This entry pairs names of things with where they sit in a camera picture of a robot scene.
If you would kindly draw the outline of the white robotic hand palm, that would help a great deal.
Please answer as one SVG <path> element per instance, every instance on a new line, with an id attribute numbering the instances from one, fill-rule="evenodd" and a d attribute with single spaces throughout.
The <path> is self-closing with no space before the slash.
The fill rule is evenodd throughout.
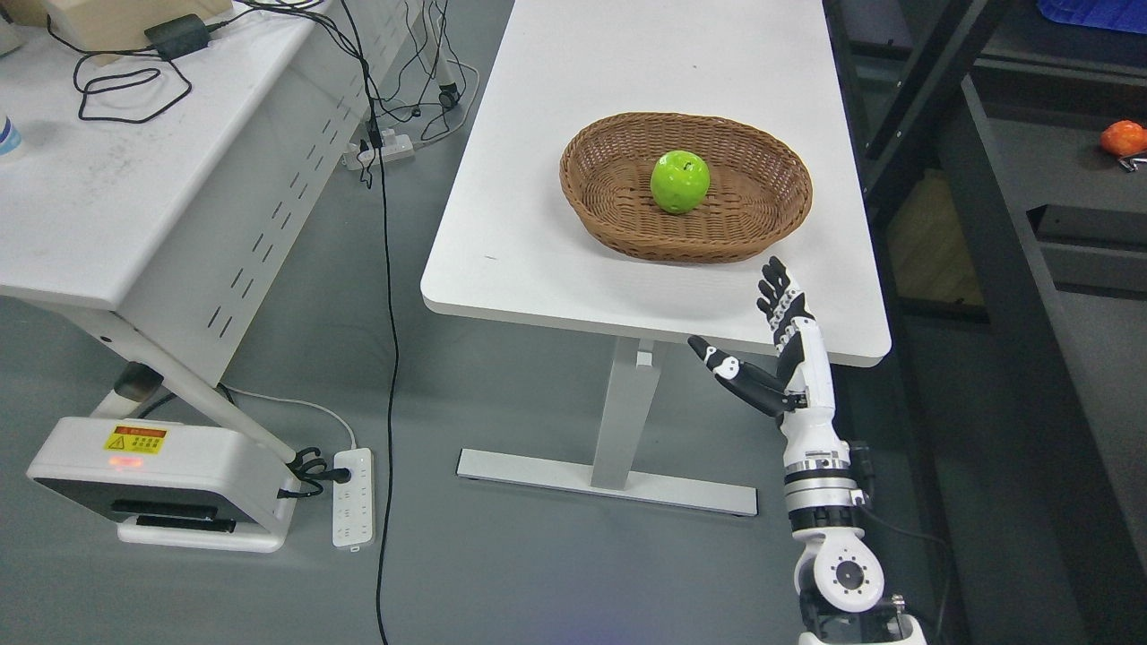
<path id="1" fill-rule="evenodd" d="M 785 413 L 780 432 L 787 440 L 787 456 L 836 456 L 838 437 L 834 429 L 835 395 L 829 360 L 819 322 L 807 317 L 791 319 L 791 334 L 782 356 L 802 359 L 787 384 L 787 391 L 803 393 L 806 406 Z"/>

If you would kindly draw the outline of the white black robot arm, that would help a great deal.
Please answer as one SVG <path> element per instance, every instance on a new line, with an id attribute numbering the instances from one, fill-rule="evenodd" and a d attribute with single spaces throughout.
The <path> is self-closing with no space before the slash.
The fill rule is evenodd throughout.
<path id="1" fill-rule="evenodd" d="M 692 351 L 713 380 L 778 423 L 786 440 L 785 505 L 803 551 L 791 580 L 802 644 L 923 644 L 920 621 L 900 596 L 885 595 L 884 568 L 865 543 L 867 494 L 852 450 L 834 428 L 836 399 L 824 332 L 806 292 L 777 257 L 762 269 L 758 309 L 778 353 L 777 372 L 693 335 Z"/>

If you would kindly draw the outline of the black white robotic fingers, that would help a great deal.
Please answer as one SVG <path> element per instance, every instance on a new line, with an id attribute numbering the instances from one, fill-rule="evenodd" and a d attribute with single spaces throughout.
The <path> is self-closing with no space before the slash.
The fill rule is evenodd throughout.
<path id="1" fill-rule="evenodd" d="M 802 357 L 810 356 L 807 341 L 816 337 L 816 316 L 807 310 L 806 292 L 777 256 L 768 258 L 762 275 L 756 304 L 765 314 L 774 347 L 781 353 L 799 348 Z"/>

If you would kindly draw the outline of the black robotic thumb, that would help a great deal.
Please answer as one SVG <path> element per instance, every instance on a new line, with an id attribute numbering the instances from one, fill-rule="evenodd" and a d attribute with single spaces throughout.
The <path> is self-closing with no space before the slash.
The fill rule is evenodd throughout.
<path id="1" fill-rule="evenodd" d="M 750 407 L 774 419 L 798 407 L 798 396 L 787 393 L 779 376 L 721 351 L 701 336 L 688 336 L 687 344 L 712 372 L 717 383 L 738 396 L 739 401 L 746 401 Z"/>

